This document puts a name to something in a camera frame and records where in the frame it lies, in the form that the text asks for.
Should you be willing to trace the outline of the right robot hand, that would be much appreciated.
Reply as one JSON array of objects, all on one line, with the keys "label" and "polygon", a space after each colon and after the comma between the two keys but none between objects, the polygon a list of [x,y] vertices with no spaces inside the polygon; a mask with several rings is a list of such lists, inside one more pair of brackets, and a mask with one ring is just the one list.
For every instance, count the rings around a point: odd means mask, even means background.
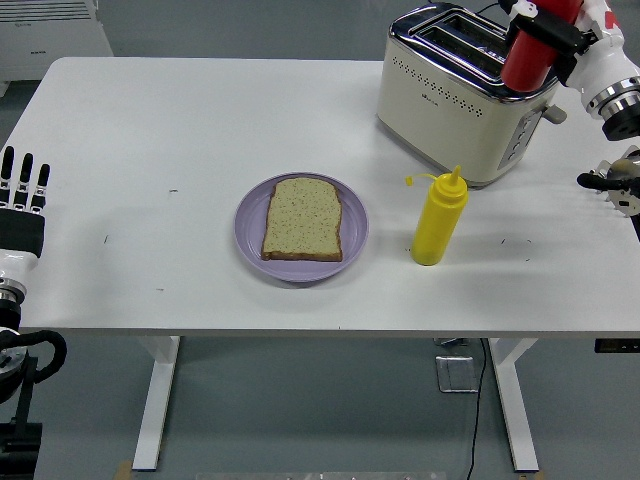
[{"label": "right robot hand", "polygon": [[581,92],[583,101],[637,76],[624,36],[605,1],[501,1],[508,15],[509,51],[503,83],[518,92],[541,87],[549,73]]}]

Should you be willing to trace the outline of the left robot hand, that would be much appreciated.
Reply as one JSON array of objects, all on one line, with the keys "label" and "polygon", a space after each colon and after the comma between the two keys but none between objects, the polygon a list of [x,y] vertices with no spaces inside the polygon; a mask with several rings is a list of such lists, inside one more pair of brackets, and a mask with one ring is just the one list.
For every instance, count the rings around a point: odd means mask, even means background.
[{"label": "left robot hand", "polygon": [[14,148],[6,146],[1,159],[1,278],[22,282],[44,247],[50,166],[42,164],[32,181],[34,157],[26,153],[12,182],[15,160]]}]

